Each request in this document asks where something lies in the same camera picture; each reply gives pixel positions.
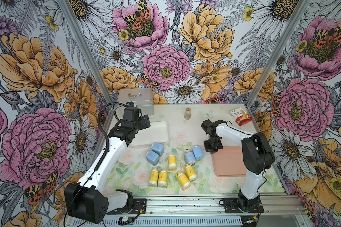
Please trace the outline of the blue sharpener with white nozzle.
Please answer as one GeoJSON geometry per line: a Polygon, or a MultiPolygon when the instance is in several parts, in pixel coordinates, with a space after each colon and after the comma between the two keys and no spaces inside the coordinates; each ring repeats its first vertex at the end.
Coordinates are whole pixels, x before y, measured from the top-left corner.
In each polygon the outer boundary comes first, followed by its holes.
{"type": "Polygon", "coordinates": [[[191,166],[196,163],[196,157],[194,153],[190,151],[189,149],[186,149],[186,152],[185,152],[185,162],[186,164],[191,165],[191,166]]]}

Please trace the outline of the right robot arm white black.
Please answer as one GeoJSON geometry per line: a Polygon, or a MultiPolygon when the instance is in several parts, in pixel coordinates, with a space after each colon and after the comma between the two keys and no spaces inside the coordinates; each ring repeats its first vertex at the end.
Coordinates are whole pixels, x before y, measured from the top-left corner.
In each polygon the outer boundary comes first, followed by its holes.
{"type": "Polygon", "coordinates": [[[275,156],[263,133],[243,131],[230,123],[224,120],[203,121],[201,128],[208,135],[204,148],[206,152],[215,154],[223,149],[222,139],[236,144],[236,148],[241,148],[241,164],[247,171],[244,184],[238,192],[237,208],[246,213],[259,204],[259,189],[266,182],[265,173],[275,162],[275,156]]]}

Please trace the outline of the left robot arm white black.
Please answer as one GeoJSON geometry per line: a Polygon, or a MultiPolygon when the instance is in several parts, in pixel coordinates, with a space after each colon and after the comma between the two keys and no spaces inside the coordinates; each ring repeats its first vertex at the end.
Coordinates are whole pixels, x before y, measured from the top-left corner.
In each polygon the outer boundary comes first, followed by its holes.
{"type": "Polygon", "coordinates": [[[89,170],[76,183],[70,183],[64,190],[66,202],[65,217],[74,217],[84,222],[99,224],[111,211],[129,212],[133,206],[133,194],[127,190],[117,189],[110,196],[103,195],[106,180],[120,155],[126,151],[140,130],[149,128],[148,115],[133,102],[121,104],[123,118],[106,132],[100,128],[106,145],[97,156],[89,170]]]}

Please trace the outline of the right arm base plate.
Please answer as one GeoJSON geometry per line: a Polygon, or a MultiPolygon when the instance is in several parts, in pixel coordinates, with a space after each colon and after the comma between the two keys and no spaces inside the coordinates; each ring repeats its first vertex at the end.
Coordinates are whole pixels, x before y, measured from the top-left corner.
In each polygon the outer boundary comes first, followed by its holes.
{"type": "Polygon", "coordinates": [[[219,205],[225,210],[225,213],[264,213],[264,207],[259,197],[253,200],[244,198],[222,198],[219,205]]]}

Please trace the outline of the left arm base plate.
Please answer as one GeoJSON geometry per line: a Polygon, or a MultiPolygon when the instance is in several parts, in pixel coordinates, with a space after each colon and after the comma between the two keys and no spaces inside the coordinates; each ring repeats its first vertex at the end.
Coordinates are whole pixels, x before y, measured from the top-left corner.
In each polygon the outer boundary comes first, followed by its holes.
{"type": "Polygon", "coordinates": [[[133,203],[129,208],[119,208],[113,211],[109,211],[107,212],[107,215],[117,215],[117,214],[136,215],[138,213],[145,214],[146,205],[147,205],[147,199],[135,198],[133,199],[133,203]]]}

